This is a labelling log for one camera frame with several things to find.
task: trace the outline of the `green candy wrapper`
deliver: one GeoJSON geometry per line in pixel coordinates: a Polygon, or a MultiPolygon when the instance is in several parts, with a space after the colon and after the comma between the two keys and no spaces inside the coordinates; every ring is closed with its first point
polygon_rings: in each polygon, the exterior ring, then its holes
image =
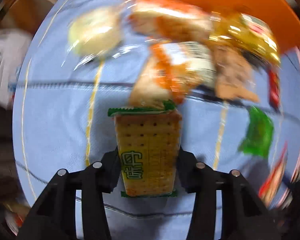
{"type": "Polygon", "coordinates": [[[249,109],[250,124],[245,139],[238,151],[267,158],[272,143],[273,122],[259,108],[252,106],[249,109]]]}

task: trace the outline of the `silver screw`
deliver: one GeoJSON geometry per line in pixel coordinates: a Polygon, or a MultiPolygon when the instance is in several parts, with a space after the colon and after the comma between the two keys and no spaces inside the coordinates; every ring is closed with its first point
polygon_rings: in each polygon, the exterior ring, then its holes
{"type": "Polygon", "coordinates": [[[58,175],[59,176],[63,176],[67,173],[67,171],[65,169],[61,169],[61,170],[58,170],[58,175]]]}
{"type": "Polygon", "coordinates": [[[233,170],[233,171],[231,171],[231,174],[232,174],[233,176],[235,176],[235,177],[238,177],[238,176],[240,176],[240,171],[238,171],[238,170],[233,170]]]}
{"type": "Polygon", "coordinates": [[[202,162],[197,162],[197,163],[195,164],[195,166],[196,166],[198,169],[203,169],[203,168],[206,167],[206,165],[205,165],[204,163],[202,163],[202,162]]]}
{"type": "Polygon", "coordinates": [[[100,169],[102,167],[102,163],[101,162],[95,162],[92,165],[95,169],[100,169]]]}

